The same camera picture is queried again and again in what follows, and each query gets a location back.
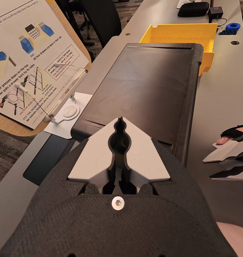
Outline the black power adapter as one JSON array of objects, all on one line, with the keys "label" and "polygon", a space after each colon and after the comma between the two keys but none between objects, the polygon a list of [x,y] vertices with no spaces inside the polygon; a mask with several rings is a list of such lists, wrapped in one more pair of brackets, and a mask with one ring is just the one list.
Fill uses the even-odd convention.
[{"label": "black power adapter", "polygon": [[223,9],[222,9],[221,6],[219,6],[219,7],[210,7],[210,9],[208,11],[209,20],[221,19],[222,16],[223,16]]}]

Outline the white document stand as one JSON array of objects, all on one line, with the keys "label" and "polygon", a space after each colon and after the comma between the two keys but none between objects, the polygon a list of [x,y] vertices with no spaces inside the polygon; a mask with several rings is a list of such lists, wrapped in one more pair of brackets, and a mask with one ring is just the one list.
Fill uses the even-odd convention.
[{"label": "white document stand", "polygon": [[44,129],[45,132],[65,139],[72,138],[71,129],[73,125],[92,98],[92,95],[75,92],[86,75],[85,71],[81,72],[56,102],[49,112],[49,115],[54,116],[54,120],[49,122]]},{"label": "white document stand", "polygon": [[188,3],[194,3],[196,2],[195,0],[179,0],[177,9],[180,9],[182,5],[188,4]]}]

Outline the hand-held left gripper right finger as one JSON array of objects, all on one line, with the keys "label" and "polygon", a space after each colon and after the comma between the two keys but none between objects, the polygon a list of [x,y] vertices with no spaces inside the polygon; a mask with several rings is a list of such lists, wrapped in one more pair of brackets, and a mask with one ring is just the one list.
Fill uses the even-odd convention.
[{"label": "hand-held left gripper right finger", "polygon": [[170,180],[152,138],[128,119],[121,117],[123,125],[124,164],[129,173],[129,182],[138,193],[142,185]]}]

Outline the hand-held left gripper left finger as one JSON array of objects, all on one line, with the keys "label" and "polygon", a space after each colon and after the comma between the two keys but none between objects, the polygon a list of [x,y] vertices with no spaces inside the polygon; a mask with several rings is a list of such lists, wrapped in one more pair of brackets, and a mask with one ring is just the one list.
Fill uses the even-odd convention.
[{"label": "hand-held left gripper left finger", "polygon": [[115,153],[119,141],[121,118],[116,118],[86,140],[68,179],[94,184],[103,194],[115,188]]}]

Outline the yellow plastic bin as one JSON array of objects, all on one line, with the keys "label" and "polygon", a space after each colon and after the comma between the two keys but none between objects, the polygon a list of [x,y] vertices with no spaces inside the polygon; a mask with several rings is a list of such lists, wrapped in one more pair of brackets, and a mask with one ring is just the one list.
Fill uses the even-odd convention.
[{"label": "yellow plastic bin", "polygon": [[208,72],[214,58],[213,45],[217,23],[158,24],[149,26],[140,43],[197,43],[203,46],[199,76]]}]

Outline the person's left forearm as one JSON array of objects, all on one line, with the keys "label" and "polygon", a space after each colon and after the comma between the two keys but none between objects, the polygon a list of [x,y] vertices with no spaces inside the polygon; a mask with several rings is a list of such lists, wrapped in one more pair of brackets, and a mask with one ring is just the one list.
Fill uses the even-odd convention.
[{"label": "person's left forearm", "polygon": [[237,256],[243,257],[243,227],[229,223],[216,223]]}]

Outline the black office chair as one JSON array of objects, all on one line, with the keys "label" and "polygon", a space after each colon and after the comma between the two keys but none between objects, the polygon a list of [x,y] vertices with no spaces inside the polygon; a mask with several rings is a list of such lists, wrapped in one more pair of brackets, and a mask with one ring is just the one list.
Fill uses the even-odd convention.
[{"label": "black office chair", "polygon": [[[72,26],[73,30],[84,43],[81,36],[78,24],[70,7],[69,1],[55,1],[66,19]],[[114,36],[119,36],[121,29],[121,22],[112,0],[82,0],[78,1],[82,7],[82,11],[87,15],[94,31],[99,39],[99,42],[104,48],[110,39]]]}]

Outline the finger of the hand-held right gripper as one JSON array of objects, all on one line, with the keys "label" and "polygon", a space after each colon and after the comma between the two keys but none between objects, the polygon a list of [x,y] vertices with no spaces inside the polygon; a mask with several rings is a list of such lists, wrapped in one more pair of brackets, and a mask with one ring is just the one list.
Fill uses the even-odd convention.
[{"label": "finger of the hand-held right gripper", "polygon": [[235,166],[230,170],[220,171],[209,177],[213,180],[243,180],[243,166]]},{"label": "finger of the hand-held right gripper", "polygon": [[216,150],[203,159],[203,163],[222,162],[227,158],[237,157],[241,153],[243,153],[243,141],[238,142],[230,140],[225,144],[218,146]]}]

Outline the person's right hand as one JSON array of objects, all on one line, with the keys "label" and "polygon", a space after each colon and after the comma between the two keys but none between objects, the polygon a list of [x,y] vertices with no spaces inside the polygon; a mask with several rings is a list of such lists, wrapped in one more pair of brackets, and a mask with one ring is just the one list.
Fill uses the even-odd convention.
[{"label": "person's right hand", "polygon": [[233,140],[243,135],[243,126],[237,126],[224,131],[221,134],[221,138],[216,140],[217,145],[223,145],[226,142]]}]

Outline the instruction sheet on board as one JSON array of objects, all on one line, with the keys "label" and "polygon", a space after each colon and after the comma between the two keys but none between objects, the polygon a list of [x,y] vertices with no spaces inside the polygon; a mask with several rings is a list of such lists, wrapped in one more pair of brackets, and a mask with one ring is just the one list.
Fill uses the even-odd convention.
[{"label": "instruction sheet on board", "polygon": [[[73,13],[71,12],[71,14],[69,15],[65,13],[65,8],[68,7],[66,1],[46,0],[46,2],[48,3],[49,7],[52,9],[56,17],[59,19],[60,23],[62,24],[68,35],[71,37],[73,42],[80,49],[80,51],[87,57],[89,63],[86,65],[86,69],[90,71],[92,66],[90,54],[84,46],[84,41],[81,36],[80,30],[78,29],[78,26],[75,24],[75,27],[73,27],[70,24],[69,18],[74,18]],[[82,75],[75,79],[72,86],[69,87],[69,90],[67,89],[65,91],[65,94],[61,97],[61,100],[59,100],[54,105],[53,109],[51,110],[51,114],[58,113],[58,111],[68,100],[68,98],[75,92],[79,83],[84,79],[85,76],[86,72],[83,72]],[[21,137],[28,137],[42,132],[50,122],[50,119],[46,117],[43,121],[40,122],[40,124],[34,130],[32,130],[26,127],[25,125],[15,120],[12,120],[11,118],[4,116],[3,114],[0,114],[0,130]]]}]

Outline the printed instruction sheet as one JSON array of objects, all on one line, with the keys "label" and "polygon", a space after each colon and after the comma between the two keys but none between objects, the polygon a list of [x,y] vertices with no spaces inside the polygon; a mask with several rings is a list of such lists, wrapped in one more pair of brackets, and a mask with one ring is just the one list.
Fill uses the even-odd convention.
[{"label": "printed instruction sheet", "polygon": [[87,57],[46,1],[0,0],[0,114],[35,129],[62,94],[85,71]]}]

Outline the black zip case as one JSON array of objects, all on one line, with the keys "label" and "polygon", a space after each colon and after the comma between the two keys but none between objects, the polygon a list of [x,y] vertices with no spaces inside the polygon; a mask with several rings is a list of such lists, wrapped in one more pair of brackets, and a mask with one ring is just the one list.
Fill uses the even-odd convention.
[{"label": "black zip case", "polygon": [[205,16],[210,8],[208,2],[192,2],[185,3],[178,11],[178,17],[190,18],[190,17],[202,17]]}]

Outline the black drawer cabinet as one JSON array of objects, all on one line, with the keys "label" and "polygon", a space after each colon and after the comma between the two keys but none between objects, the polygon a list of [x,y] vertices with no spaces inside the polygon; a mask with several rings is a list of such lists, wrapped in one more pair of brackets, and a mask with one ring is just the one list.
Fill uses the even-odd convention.
[{"label": "black drawer cabinet", "polygon": [[71,129],[79,142],[125,117],[187,164],[203,46],[127,43]]}]

